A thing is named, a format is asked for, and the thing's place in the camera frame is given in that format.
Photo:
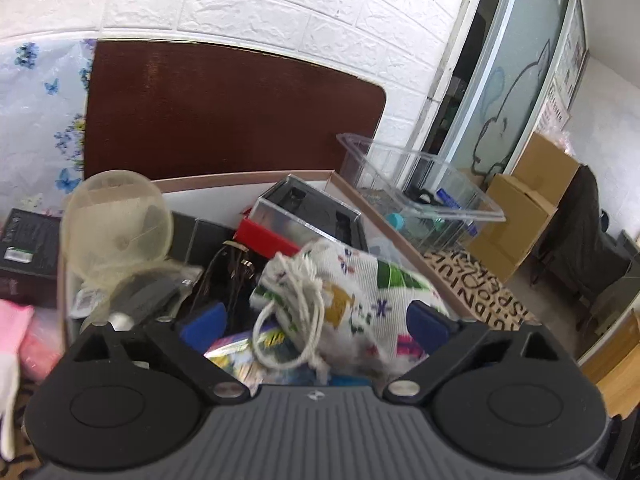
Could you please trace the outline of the floral drawstring cloth pouch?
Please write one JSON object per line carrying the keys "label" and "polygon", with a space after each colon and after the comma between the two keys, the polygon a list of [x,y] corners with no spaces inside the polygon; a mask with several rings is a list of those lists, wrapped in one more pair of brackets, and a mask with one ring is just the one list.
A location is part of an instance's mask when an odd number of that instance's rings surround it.
{"label": "floral drawstring cloth pouch", "polygon": [[418,300],[447,315],[436,287],[424,276],[329,240],[297,254],[278,252],[266,264],[250,305],[258,313],[252,335],[276,320],[298,355],[279,362],[260,349],[270,370],[309,366],[320,382],[333,374],[392,379],[424,359],[407,328]]}

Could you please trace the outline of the blue playing card box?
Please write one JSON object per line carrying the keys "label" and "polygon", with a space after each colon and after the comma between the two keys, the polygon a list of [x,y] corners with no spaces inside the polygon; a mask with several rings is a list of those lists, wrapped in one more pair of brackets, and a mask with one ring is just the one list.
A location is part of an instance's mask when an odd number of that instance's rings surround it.
{"label": "blue playing card box", "polygon": [[[294,344],[277,324],[268,324],[260,330],[258,348],[273,361],[288,362],[298,356]],[[246,385],[251,393],[260,385],[310,386],[316,379],[307,365],[295,370],[264,367],[255,356],[249,330],[218,339],[205,352],[205,357]]]}

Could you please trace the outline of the letter pattern table mat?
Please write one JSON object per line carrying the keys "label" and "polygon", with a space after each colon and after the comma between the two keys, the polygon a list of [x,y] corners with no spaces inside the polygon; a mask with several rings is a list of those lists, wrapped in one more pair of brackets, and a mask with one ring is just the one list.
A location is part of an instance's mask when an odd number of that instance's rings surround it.
{"label": "letter pattern table mat", "polygon": [[[465,250],[426,252],[423,258],[472,315],[494,330],[517,330],[524,322],[537,321],[495,274]],[[12,462],[1,460],[2,479],[27,479],[40,468],[40,460],[22,430],[26,404],[37,388],[32,380],[21,379],[14,408],[16,455]]]}

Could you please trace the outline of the red slim box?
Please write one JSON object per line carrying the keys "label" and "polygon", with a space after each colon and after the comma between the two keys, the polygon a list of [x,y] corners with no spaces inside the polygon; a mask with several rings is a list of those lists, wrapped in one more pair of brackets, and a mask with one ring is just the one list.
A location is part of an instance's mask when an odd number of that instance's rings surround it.
{"label": "red slim box", "polygon": [[233,239],[267,259],[273,258],[278,252],[288,257],[299,252],[299,247],[290,240],[250,219],[240,222]]}

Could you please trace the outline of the clear plastic bin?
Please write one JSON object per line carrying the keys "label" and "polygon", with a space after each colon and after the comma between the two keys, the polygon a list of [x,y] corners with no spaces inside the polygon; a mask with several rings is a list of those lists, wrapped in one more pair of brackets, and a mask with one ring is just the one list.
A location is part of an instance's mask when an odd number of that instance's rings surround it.
{"label": "clear plastic bin", "polygon": [[506,221],[501,207],[446,160],[355,133],[337,141],[346,151],[340,175],[418,252],[462,247]]}

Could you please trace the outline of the pink plastic packet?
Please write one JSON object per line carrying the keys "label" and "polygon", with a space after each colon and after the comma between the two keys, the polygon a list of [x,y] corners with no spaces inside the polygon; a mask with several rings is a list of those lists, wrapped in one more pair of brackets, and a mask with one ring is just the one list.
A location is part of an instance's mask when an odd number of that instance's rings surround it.
{"label": "pink plastic packet", "polygon": [[35,308],[23,339],[20,357],[32,377],[41,380],[50,373],[64,352],[64,339],[58,312]]}

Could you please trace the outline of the clear round plastic lid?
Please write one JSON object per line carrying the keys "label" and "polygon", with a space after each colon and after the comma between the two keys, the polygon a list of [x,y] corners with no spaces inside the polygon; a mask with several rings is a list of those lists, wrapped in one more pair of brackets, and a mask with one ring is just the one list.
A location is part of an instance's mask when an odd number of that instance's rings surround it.
{"label": "clear round plastic lid", "polygon": [[163,261],[174,220],[160,189],[129,170],[88,178],[70,194],[61,222],[67,266],[103,288]]}

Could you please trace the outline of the dark office chair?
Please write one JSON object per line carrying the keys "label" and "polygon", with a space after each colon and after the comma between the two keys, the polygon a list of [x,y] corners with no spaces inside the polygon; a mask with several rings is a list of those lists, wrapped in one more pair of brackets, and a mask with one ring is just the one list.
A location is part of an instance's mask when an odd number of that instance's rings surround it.
{"label": "dark office chair", "polygon": [[596,176],[579,166],[534,251],[530,282],[553,273],[573,294],[594,302],[625,276],[631,258],[606,232],[604,215]]}

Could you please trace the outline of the stacked cardboard boxes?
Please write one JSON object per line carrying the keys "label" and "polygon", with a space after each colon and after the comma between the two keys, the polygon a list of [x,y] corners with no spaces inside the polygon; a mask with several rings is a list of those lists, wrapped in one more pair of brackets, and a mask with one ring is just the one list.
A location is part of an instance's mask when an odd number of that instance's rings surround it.
{"label": "stacked cardboard boxes", "polygon": [[506,220],[486,224],[466,246],[500,282],[506,282],[547,229],[579,162],[546,136],[534,133],[512,174],[498,174],[487,195]]}

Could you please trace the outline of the clear acrylic black case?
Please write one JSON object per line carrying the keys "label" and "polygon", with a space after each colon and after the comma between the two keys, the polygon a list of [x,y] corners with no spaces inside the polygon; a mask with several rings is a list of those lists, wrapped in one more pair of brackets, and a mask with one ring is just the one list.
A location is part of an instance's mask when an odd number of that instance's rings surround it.
{"label": "clear acrylic black case", "polygon": [[292,174],[259,196],[248,218],[298,247],[323,237],[368,251],[362,213]]}

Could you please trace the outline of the black product box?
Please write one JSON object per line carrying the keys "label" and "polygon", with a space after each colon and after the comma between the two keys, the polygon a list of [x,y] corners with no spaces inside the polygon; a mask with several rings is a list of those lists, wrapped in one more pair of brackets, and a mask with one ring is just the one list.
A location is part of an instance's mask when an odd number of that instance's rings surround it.
{"label": "black product box", "polygon": [[13,208],[1,230],[1,298],[56,307],[60,223],[56,217]]}

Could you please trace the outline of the dark brown board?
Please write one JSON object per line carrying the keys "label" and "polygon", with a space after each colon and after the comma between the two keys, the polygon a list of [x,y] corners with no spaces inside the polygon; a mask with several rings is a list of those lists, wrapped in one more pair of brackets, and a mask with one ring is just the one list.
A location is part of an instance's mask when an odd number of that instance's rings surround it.
{"label": "dark brown board", "polygon": [[337,169],[345,156],[337,135],[374,136],[385,104],[377,84],[296,58],[102,40],[90,76],[84,175]]}

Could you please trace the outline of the floral plastic bag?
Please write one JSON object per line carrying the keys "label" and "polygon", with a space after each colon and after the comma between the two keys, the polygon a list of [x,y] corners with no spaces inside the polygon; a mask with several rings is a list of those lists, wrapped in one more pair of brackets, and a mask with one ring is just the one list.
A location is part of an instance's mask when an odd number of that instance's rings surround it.
{"label": "floral plastic bag", "polygon": [[86,108],[96,40],[1,47],[1,217],[59,216],[84,180]]}

